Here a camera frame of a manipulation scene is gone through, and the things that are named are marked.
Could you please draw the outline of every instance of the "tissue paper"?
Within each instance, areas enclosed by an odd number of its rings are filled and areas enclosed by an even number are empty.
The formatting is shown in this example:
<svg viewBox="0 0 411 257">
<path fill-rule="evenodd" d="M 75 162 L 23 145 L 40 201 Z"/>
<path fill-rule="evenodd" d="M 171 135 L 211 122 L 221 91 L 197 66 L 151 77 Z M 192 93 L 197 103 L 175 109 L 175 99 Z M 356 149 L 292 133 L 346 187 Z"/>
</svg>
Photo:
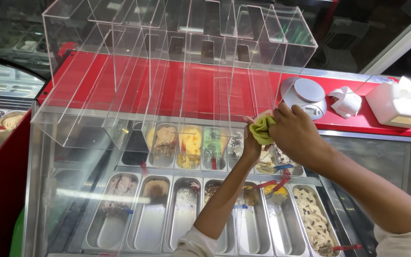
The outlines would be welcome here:
<svg viewBox="0 0 411 257">
<path fill-rule="evenodd" d="M 331 108 L 345 119 L 355 116 L 359 109 L 361 109 L 361 97 L 353 93 L 353 90 L 347 86 L 343 86 L 340 89 L 334 89 L 328 96 L 334 96 L 338 99 L 331 105 Z"/>
</svg>

